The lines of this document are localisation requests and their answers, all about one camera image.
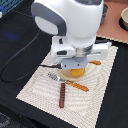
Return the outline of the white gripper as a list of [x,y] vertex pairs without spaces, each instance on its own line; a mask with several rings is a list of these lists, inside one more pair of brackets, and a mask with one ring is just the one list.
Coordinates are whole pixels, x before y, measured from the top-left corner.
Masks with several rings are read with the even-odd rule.
[[54,36],[51,45],[53,64],[63,70],[85,68],[90,61],[105,59],[112,43],[90,43],[78,48],[71,45],[65,37]]

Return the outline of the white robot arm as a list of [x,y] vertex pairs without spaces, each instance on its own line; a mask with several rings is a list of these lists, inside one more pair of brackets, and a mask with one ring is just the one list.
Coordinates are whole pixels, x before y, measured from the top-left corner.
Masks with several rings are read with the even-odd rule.
[[31,13],[35,23],[52,35],[54,68],[85,68],[90,61],[105,59],[111,42],[96,44],[104,0],[35,0]]

